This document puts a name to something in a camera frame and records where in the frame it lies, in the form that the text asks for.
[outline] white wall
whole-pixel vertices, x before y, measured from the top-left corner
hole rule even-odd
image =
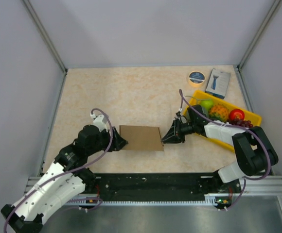
[[[282,6],[243,70],[254,110],[279,156],[282,174]]]
[[[273,0],[31,0],[67,67],[238,64]]]
[[[21,1],[0,0],[0,209],[37,173],[62,78]]]

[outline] product package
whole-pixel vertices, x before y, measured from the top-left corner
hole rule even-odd
[[[229,80],[230,73],[212,69],[205,92],[220,99],[224,99],[228,90]]]

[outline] grapes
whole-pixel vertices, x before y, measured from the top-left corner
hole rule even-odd
[[[240,120],[240,119],[234,119],[234,120],[228,120],[228,123],[230,123],[231,125],[239,125],[241,127],[245,127],[245,128],[252,128],[253,124],[251,123],[250,120]]]

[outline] plastic tray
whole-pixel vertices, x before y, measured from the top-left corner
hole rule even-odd
[[[234,104],[231,104],[229,102],[226,102],[222,99],[219,99],[217,97],[214,97],[212,95],[209,95],[205,92],[202,92],[202,91],[195,91],[195,93],[193,94],[193,97],[194,98],[197,98],[197,99],[212,99],[214,104],[223,104],[224,106],[226,106],[229,111],[232,111],[233,109],[235,108],[238,108],[238,109],[241,109],[244,111],[245,113],[245,120],[250,120],[251,123],[253,124],[253,126],[260,126],[261,124],[261,121],[262,121],[262,117],[255,114],[255,113],[252,113],[246,109],[243,109],[243,108],[240,108]],[[195,105],[195,104],[198,104],[197,103],[197,100],[194,99],[194,98],[191,98],[191,100],[189,101],[190,105]],[[183,115],[186,115],[186,112],[187,112],[187,108],[185,108],[185,110],[183,111]],[[234,147],[232,147],[231,145],[225,143],[225,142],[222,142],[220,140],[217,140],[217,139],[211,139],[211,138],[207,138],[208,140],[216,143],[216,144],[219,144],[220,146],[226,148],[226,149],[229,149],[230,151],[234,151]]]

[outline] brown cardboard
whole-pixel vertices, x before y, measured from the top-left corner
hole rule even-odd
[[[120,135],[128,141],[123,150],[164,151],[159,127],[120,125]]]

